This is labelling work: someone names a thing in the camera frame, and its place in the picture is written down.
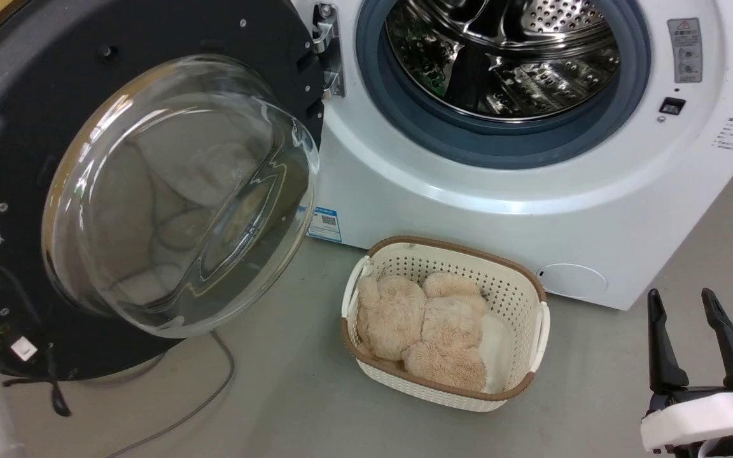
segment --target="fluffy beige stuffed animal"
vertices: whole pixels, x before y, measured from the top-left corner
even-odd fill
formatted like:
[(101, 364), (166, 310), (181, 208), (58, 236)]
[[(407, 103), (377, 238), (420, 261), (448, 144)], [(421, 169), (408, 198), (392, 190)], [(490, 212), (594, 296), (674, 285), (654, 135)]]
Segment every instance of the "fluffy beige stuffed animal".
[(442, 350), (418, 342), (403, 352), (403, 363), (410, 374), (432, 382), (471, 391), (485, 388), (485, 365), (476, 347)]
[(399, 361), (420, 342), (426, 295), (401, 276), (364, 277), (358, 282), (358, 336), (373, 356)]
[(430, 298), (481, 296), (482, 294), (480, 287), (471, 279), (448, 272), (435, 272), (426, 277), (425, 281), (422, 282), (422, 290)]
[(405, 369), (432, 382), (482, 391), (486, 374), (479, 345), (486, 304), (480, 287), (463, 276), (437, 272), (422, 289), (429, 296), (422, 342), (403, 352)]

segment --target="brown basket rim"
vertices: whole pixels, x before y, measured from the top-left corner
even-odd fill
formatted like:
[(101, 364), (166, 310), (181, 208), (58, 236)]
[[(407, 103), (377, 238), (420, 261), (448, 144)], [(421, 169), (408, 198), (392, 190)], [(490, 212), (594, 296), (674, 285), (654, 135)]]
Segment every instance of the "brown basket rim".
[[(527, 270), (526, 268), (521, 266), (521, 264), (514, 263), (514, 261), (510, 261), (505, 258), (500, 258), (499, 256), (493, 255), (491, 253), (486, 253), (478, 249), (471, 249), (470, 247), (460, 246), (459, 244), (452, 244), (450, 242), (443, 242), (440, 240), (426, 239), (424, 237), (411, 237), (410, 235), (399, 235), (398, 237), (390, 237), (382, 241), (379, 241), (377, 244), (371, 247), (369, 249), (369, 252), (367, 252), (366, 254), (369, 255), (369, 257), (371, 258), (375, 253), (378, 252), (379, 249), (383, 249), (384, 247), (390, 246), (391, 244), (422, 244), (422, 246), (441, 247), (442, 249), (448, 249), (450, 251), (468, 254), (476, 258), (485, 259), (486, 261), (491, 261), (491, 263), (496, 263), (496, 264), (500, 264), (501, 266), (510, 267), (513, 270), (516, 270), (517, 272), (520, 272), (522, 275), (526, 276), (526, 278), (529, 279), (533, 287), (535, 287), (539, 301), (546, 302), (545, 290), (541, 286), (541, 284), (539, 284), (539, 280), (536, 278), (536, 276), (533, 275), (533, 273), (530, 272), (530, 270)], [(478, 391), (471, 391), (470, 389), (454, 388), (454, 386), (448, 386), (448, 385), (443, 385), (441, 383), (431, 382), (430, 380), (425, 380), (420, 377), (413, 376), (409, 374), (408, 372), (399, 371), (396, 368), (381, 364), (378, 361), (376, 361), (375, 359), (372, 359), (372, 357), (366, 356), (366, 354), (361, 353), (361, 351), (358, 350), (358, 348), (355, 346), (353, 340), (349, 337), (349, 325), (347, 323), (347, 318), (344, 316), (341, 317), (341, 334), (344, 337), (344, 345), (347, 346), (347, 349), (349, 350), (349, 352), (352, 353), (353, 356), (355, 356), (355, 358), (358, 361), (361, 361), (362, 363), (372, 366), (373, 368), (376, 368), (380, 371), (384, 371), (389, 374), (392, 374), (395, 377), (400, 377), (403, 380), (407, 380), (407, 382), (412, 382), (417, 385), (422, 385), (427, 388), (436, 389), (437, 391), (443, 391), (449, 394), (456, 394), (457, 396), (463, 396), (466, 398), (474, 398), (474, 399), (479, 399), (482, 401), (504, 401), (506, 399), (510, 399), (514, 396), (517, 396), (518, 394), (523, 392), (524, 389), (527, 388), (527, 386), (530, 385), (530, 382), (532, 382), (533, 380), (533, 372), (528, 371), (527, 374), (524, 375), (521, 382), (519, 382), (517, 386), (514, 386), (513, 388), (509, 389), (508, 391), (503, 391), (501, 393), (492, 393), (492, 394), (491, 393), (480, 393)]]

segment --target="washing machine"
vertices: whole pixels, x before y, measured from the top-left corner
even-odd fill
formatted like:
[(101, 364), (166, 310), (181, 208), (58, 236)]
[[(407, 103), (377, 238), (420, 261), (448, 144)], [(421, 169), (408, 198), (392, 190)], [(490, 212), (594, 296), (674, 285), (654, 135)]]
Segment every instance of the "washing machine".
[(131, 368), (305, 234), (626, 309), (732, 175), (729, 0), (0, 0), (0, 365)]
[(312, 235), (466, 244), (625, 310), (733, 176), (733, 0), (329, 12), (344, 90), (325, 107)]

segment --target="door hinge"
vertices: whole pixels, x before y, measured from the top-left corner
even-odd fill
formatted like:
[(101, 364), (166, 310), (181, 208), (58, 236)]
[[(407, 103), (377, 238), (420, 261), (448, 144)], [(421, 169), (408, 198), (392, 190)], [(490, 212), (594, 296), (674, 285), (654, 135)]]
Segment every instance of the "door hinge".
[(338, 33), (338, 8), (332, 3), (316, 3), (313, 11), (313, 52), (324, 69), (323, 99), (344, 96), (344, 67)]

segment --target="stainless steel drum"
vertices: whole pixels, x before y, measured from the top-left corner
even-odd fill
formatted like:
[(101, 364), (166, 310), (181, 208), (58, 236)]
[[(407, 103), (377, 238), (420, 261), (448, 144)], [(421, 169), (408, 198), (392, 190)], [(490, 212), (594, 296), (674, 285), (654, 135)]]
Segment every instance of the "stainless steel drum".
[(417, 86), (491, 121), (534, 121), (599, 93), (618, 71), (607, 22), (585, 0), (401, 0), (389, 44)]

